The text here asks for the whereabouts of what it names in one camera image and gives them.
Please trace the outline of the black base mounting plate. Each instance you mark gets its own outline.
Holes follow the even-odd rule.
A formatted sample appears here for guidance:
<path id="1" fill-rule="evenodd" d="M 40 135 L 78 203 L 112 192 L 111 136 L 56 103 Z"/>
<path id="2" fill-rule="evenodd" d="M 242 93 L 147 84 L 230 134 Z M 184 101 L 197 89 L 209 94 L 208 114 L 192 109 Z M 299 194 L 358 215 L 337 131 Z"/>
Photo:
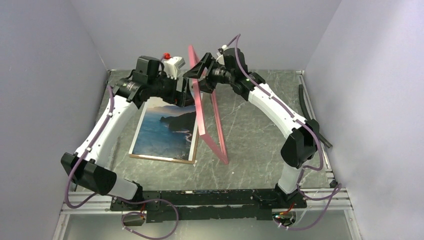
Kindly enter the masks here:
<path id="1" fill-rule="evenodd" d="M 278 212 L 304 209 L 306 200 L 298 193 L 286 196 L 277 188 L 220 190 L 144 191 L 138 205 L 113 199 L 113 212 L 146 211 L 148 223 L 161 223 L 178 218 L 190 220 L 256 219 L 270 221 Z"/>

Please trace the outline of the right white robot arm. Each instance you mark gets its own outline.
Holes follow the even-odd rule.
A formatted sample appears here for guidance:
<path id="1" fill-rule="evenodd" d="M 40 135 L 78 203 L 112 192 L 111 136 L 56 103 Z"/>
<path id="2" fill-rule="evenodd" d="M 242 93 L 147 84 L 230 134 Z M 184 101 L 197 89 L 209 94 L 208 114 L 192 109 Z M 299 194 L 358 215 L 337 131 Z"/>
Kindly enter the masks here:
<path id="1" fill-rule="evenodd" d="M 218 84 L 231 86 L 233 92 L 261 110 L 280 130 L 285 142 L 280 154 L 283 169 L 275 186 L 275 202 L 282 208 L 293 203 L 299 192 L 301 170 L 318 151 L 319 124 L 292 110 L 271 90 L 266 80 L 249 71 L 245 56 L 237 47 L 222 47 L 218 57 L 210 52 L 198 58 L 188 48 L 190 70 L 183 76 L 198 81 L 198 89 L 212 94 Z"/>

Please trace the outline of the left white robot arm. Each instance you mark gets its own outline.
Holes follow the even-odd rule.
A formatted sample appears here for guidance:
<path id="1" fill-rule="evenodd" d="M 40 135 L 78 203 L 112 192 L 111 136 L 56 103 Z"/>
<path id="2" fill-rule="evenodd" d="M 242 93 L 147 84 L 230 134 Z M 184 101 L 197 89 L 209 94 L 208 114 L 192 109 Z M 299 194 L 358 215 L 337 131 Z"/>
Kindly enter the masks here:
<path id="1" fill-rule="evenodd" d="M 194 103 L 188 79 L 180 76 L 184 65 L 180 56 L 158 59 L 142 55 L 129 76 L 107 87 L 108 105 L 95 127 L 73 153 L 64 153 L 60 160 L 68 187 L 76 184 L 98 195 L 121 198 L 130 210 L 142 206 L 142 186 L 107 169 L 107 160 L 127 122 L 150 98 L 178 107 Z"/>

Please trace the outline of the black foam tube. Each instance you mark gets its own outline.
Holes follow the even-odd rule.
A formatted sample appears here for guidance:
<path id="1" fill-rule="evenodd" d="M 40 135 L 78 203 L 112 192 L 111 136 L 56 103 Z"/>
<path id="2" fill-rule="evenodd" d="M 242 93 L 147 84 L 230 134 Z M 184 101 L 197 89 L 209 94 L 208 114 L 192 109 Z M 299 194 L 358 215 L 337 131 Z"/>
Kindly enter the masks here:
<path id="1" fill-rule="evenodd" d="M 312 120 L 306 105 L 305 88 L 302 84 L 298 85 L 298 98 L 299 98 L 300 109 L 303 116 L 308 121 Z M 320 132 L 318 132 L 316 135 L 318 136 L 319 140 L 324 144 L 326 148 L 331 149 L 333 147 L 333 145 Z"/>

